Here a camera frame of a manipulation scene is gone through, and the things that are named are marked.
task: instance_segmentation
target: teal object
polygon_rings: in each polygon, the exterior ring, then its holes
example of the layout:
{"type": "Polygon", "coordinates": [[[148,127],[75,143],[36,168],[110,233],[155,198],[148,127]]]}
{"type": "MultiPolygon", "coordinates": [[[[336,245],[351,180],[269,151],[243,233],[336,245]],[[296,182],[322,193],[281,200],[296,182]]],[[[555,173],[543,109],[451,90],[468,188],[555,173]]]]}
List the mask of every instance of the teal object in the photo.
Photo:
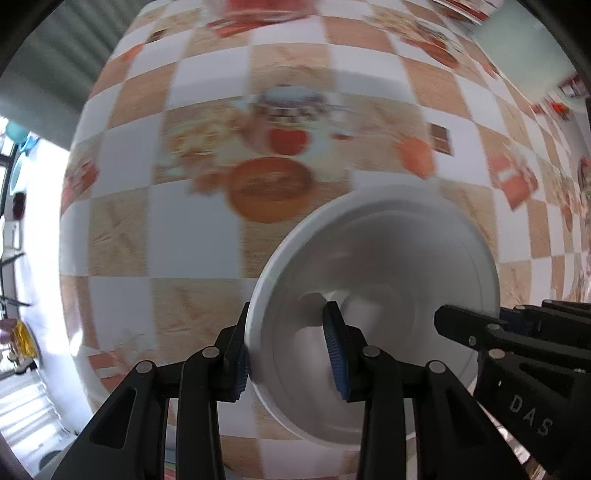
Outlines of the teal object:
{"type": "Polygon", "coordinates": [[[27,141],[29,130],[14,122],[8,122],[6,125],[6,136],[15,142],[16,145],[21,145],[27,141]]]}

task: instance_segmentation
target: yellow object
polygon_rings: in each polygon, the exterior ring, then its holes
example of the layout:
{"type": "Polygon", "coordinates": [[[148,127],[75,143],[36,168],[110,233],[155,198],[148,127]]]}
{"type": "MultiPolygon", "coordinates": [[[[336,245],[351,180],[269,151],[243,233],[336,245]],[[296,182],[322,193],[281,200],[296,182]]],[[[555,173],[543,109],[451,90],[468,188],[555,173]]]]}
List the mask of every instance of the yellow object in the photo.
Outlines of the yellow object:
{"type": "Polygon", "coordinates": [[[16,327],[12,331],[12,337],[17,348],[18,353],[23,357],[37,358],[37,348],[29,334],[29,330],[22,321],[18,321],[16,327]]]}

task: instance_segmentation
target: corrugated gray panel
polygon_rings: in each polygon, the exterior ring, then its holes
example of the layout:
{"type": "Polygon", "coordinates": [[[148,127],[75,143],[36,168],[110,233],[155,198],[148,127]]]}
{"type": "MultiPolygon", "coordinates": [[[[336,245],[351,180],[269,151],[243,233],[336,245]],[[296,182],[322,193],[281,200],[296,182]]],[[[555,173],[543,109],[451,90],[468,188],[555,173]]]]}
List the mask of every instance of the corrugated gray panel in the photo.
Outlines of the corrugated gray panel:
{"type": "Polygon", "coordinates": [[[0,115],[69,148],[77,117],[117,43],[149,0],[64,0],[0,77],[0,115]]]}

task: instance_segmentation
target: checkered tablecloth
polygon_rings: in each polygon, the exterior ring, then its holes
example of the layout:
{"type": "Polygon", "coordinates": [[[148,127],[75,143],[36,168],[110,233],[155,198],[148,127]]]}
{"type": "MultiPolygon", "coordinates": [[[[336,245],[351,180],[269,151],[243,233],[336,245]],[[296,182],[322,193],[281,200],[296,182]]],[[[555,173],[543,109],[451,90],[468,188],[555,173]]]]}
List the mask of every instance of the checkered tablecloth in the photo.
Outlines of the checkered tablecloth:
{"type": "MultiPolygon", "coordinates": [[[[83,335],[76,363],[95,408],[136,362],[184,360],[233,325],[308,213],[397,174],[421,176],[477,224],[504,306],[581,297],[589,242],[578,159],[551,116],[534,114],[439,8],[321,0],[318,15],[227,37],[206,27],[199,0],[141,11],[84,107],[64,190],[64,312],[70,337],[83,335]],[[447,38],[451,64],[413,41],[417,25],[447,38]],[[196,169],[175,158],[170,138],[281,84],[324,92],[340,106],[330,121],[348,134],[292,155],[313,173],[313,195],[291,218],[259,223],[237,213],[220,178],[269,155],[235,134],[196,169]],[[444,148],[436,131],[447,131],[444,148]],[[409,159],[408,138],[436,150],[409,159]]],[[[250,384],[239,402],[219,405],[219,418],[224,461],[245,478],[353,478],[357,452],[296,438],[250,384]]]]}

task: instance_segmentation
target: white floor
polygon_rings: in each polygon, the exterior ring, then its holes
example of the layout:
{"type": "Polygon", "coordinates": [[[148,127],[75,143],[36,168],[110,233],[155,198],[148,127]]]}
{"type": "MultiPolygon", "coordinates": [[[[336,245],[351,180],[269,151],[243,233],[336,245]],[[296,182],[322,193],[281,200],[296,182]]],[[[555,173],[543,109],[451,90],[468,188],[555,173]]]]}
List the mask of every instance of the white floor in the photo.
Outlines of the white floor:
{"type": "Polygon", "coordinates": [[[66,334],[59,282],[59,211],[61,185],[69,152],[40,141],[32,152],[23,249],[15,265],[20,300],[33,303],[21,308],[41,351],[39,373],[56,405],[64,426],[80,432],[92,417],[84,387],[76,371],[66,334]]]}

